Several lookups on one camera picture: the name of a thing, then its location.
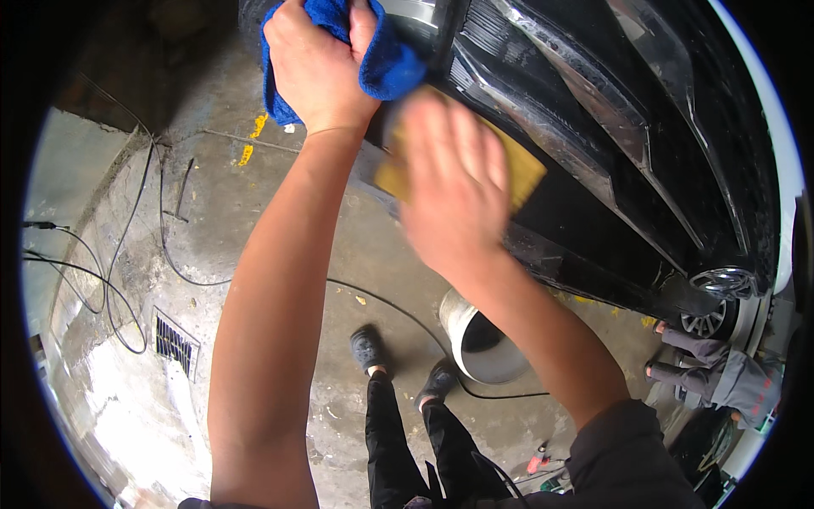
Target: person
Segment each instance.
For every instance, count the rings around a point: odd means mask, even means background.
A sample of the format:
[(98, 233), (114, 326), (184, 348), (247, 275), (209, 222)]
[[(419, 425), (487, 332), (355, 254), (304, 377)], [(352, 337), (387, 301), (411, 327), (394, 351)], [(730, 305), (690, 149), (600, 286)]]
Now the person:
[(740, 429), (759, 427), (780, 401), (782, 364), (774, 356), (758, 363), (726, 341), (678, 331), (664, 321), (656, 323), (653, 331), (662, 342), (690, 352), (704, 367), (648, 362), (645, 374), (700, 394), (704, 406), (733, 408), (732, 419)]
[[(348, 45), (312, 25), (303, 0), (286, 0), (264, 26), (277, 90), (308, 134), (234, 272), (212, 355), (211, 502), (187, 499), (182, 509), (318, 506), (305, 439), (309, 390), (339, 205), (379, 107), (358, 83), (375, 22), (366, 0), (354, 0)], [(621, 369), (593, 331), (503, 247), (510, 183), (498, 138), (467, 108), (432, 93), (409, 100), (402, 118), (410, 202), (400, 215), (407, 239), (517, 344), (573, 418), (579, 434), (567, 468), (576, 494), (512, 498), (497, 474), (473, 468), (475, 444), (444, 405), (454, 382), (441, 364), (418, 401), (447, 500), (428, 497), (396, 408), (390, 378), (397, 374), (378, 357), (378, 335), (363, 327), (351, 342), (370, 375), (371, 506), (700, 507), (664, 449), (655, 411), (630, 398)]]

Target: green object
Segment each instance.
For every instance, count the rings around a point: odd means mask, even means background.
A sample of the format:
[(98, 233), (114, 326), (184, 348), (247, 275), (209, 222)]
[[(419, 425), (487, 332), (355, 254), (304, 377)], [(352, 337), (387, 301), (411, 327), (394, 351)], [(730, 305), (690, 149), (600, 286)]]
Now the green object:
[(562, 493), (562, 485), (559, 484), (559, 479), (553, 477), (540, 485), (540, 491), (549, 491), (551, 493)]

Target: hand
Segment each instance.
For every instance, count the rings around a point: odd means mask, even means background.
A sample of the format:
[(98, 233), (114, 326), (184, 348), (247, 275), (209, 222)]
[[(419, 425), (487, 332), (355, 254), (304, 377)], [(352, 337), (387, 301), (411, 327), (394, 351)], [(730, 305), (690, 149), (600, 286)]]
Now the hand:
[(359, 64), (376, 29), (367, 0), (352, 0), (348, 46), (315, 26), (304, 0), (286, 0), (263, 27), (277, 92), (308, 134), (327, 129), (364, 132), (380, 101), (359, 86)]
[(460, 103), (437, 94), (408, 99), (402, 112), (410, 202), (407, 238), (453, 286), (506, 254), (508, 172), (500, 139)]

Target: yellow sponge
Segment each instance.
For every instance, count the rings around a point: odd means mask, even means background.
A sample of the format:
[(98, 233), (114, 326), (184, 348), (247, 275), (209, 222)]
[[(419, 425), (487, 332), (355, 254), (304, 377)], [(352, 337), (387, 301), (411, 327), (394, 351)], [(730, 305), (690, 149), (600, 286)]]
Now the yellow sponge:
[[(454, 100), (438, 90), (435, 92), (443, 96), (447, 101)], [(545, 176), (547, 170), (535, 156), (514, 141), (508, 134), (498, 129), (485, 118), (481, 116), (478, 116), (478, 118), (497, 134), (505, 148), (506, 163), (509, 167), (511, 212), (515, 213), (526, 203), (526, 200)], [(401, 122), (396, 120), (386, 147), (387, 157), (384, 158), (384, 161), (376, 170), (374, 183), (399, 200), (409, 202), (409, 177), (403, 151), (404, 136), (404, 128)]]

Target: gray pants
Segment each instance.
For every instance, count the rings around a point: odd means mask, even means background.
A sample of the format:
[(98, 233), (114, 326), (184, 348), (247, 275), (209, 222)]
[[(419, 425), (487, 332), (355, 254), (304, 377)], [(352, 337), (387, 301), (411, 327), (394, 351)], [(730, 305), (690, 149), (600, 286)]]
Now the gray pants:
[(665, 384), (680, 385), (692, 393), (701, 394), (704, 401), (710, 401), (720, 375), (724, 372), (729, 344), (719, 340), (704, 340), (671, 328), (664, 329), (662, 342), (688, 350), (707, 367), (681, 368), (666, 362), (654, 362), (650, 367), (650, 377)]

